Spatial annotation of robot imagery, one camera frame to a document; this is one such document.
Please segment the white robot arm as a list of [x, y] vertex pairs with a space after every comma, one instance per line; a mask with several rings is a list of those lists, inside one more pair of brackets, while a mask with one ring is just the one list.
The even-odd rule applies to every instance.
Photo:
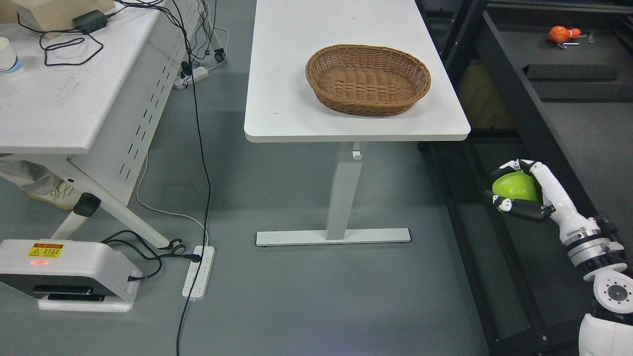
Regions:
[[572, 264], [592, 284], [591, 311], [579, 329], [581, 356], [633, 353], [632, 277], [618, 231], [602, 216], [572, 216], [559, 223], [560, 239]]

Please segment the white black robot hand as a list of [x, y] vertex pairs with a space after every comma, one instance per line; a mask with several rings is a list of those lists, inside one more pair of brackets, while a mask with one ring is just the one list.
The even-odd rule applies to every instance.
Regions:
[[486, 199], [498, 210], [534, 222], [542, 222], [550, 217], [564, 233], [572, 231], [573, 227], [586, 225], [587, 219], [579, 214], [571, 198], [547, 165], [538, 161], [516, 159], [500, 166], [493, 172], [493, 178], [500, 178], [511, 172], [524, 172], [533, 176], [541, 189], [542, 202], [511, 199], [492, 191], [485, 191]]

